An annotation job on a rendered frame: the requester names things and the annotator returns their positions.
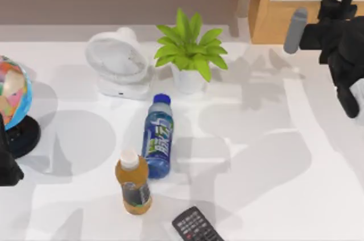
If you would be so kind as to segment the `pale grey rounded box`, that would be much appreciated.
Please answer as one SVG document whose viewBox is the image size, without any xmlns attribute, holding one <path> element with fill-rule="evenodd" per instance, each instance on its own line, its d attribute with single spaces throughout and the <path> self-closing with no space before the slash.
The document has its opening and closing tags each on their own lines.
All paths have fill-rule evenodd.
<svg viewBox="0 0 364 241">
<path fill-rule="evenodd" d="M 305 7 L 296 9 L 291 17 L 283 50 L 289 55 L 293 55 L 299 49 L 299 44 L 307 25 L 308 12 Z"/>
</svg>

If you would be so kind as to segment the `green plant in white pot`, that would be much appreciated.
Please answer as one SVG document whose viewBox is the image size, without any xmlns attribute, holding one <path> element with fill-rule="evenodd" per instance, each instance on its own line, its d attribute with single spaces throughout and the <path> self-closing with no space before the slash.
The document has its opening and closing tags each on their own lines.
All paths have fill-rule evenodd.
<svg viewBox="0 0 364 241">
<path fill-rule="evenodd" d="M 218 38 L 222 29 L 213 28 L 201 35 L 202 17 L 199 13 L 188 18 L 179 8 L 175 26 L 156 27 L 163 36 L 158 39 L 161 47 L 154 56 L 155 67 L 169 64 L 173 82 L 180 92 L 195 94 L 203 91 L 212 79 L 210 64 L 222 70 L 228 69 L 223 59 L 228 52 Z"/>
</svg>

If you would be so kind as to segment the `blue bottle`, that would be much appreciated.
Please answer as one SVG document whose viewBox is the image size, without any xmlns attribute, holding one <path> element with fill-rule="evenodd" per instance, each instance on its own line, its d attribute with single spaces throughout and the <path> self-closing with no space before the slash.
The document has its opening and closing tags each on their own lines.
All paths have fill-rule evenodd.
<svg viewBox="0 0 364 241">
<path fill-rule="evenodd" d="M 166 94 L 157 94 L 148 109 L 143 133 L 142 156 L 148 164 L 150 179 L 169 174 L 173 132 L 171 99 Z"/>
</svg>

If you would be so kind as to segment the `white desk fan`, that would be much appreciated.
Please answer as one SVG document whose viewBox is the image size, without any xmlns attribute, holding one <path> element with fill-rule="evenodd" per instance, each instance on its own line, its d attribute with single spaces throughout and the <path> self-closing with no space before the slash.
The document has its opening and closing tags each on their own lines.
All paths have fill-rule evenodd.
<svg viewBox="0 0 364 241">
<path fill-rule="evenodd" d="M 148 97 L 153 67 L 131 28 L 95 34 L 86 44 L 85 57 L 98 74 L 100 93 L 134 100 Z"/>
</svg>

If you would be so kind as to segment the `black remote control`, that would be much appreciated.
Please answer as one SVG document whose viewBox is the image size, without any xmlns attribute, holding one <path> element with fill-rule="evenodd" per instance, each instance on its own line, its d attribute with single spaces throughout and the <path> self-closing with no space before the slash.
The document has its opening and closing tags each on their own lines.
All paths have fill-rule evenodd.
<svg viewBox="0 0 364 241">
<path fill-rule="evenodd" d="M 196 206 L 179 214 L 172 225 L 183 241 L 225 241 Z"/>
</svg>

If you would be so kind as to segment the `amber bottle with white cap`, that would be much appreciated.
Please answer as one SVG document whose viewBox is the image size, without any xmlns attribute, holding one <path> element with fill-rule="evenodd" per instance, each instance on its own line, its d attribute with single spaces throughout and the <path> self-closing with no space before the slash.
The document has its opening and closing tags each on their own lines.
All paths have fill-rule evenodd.
<svg viewBox="0 0 364 241">
<path fill-rule="evenodd" d="M 121 152 L 115 176 L 121 186 L 124 207 L 130 214 L 142 215 L 151 207 L 148 174 L 148 164 L 142 156 L 130 149 Z"/>
</svg>

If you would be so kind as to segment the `colourful globe on black stand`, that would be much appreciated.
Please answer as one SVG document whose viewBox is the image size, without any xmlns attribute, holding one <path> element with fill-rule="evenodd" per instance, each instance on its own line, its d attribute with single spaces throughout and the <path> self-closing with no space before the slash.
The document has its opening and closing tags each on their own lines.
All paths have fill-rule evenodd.
<svg viewBox="0 0 364 241">
<path fill-rule="evenodd" d="M 22 66 L 0 55 L 0 149 L 15 159 L 29 154 L 40 140 L 40 125 L 28 115 L 32 84 Z"/>
</svg>

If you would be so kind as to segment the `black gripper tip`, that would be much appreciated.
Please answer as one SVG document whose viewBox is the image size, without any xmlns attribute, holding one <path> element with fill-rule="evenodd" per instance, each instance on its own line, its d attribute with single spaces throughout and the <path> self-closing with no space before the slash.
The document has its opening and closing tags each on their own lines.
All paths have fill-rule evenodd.
<svg viewBox="0 0 364 241">
<path fill-rule="evenodd" d="M 9 150 L 5 124 L 0 113 L 0 186 L 15 186 L 23 179 L 24 173 Z"/>
</svg>

